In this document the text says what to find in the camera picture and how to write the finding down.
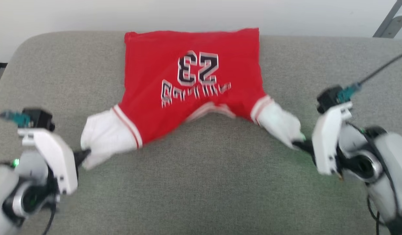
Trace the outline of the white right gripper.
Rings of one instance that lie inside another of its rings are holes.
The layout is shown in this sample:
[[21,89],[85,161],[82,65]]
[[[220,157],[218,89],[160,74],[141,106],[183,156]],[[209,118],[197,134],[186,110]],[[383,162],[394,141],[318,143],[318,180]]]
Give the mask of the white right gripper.
[[352,117],[352,102],[329,108],[318,119],[311,140],[293,141],[292,145],[315,156],[321,175],[340,174],[336,163],[338,139],[343,123]]

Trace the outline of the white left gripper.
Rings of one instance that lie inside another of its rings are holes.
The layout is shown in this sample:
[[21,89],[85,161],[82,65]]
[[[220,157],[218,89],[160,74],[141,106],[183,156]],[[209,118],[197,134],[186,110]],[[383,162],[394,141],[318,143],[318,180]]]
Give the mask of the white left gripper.
[[79,168],[91,149],[74,151],[57,134],[41,128],[20,128],[18,135],[22,137],[22,146],[34,146],[46,165],[57,178],[59,192],[73,194],[78,187]]

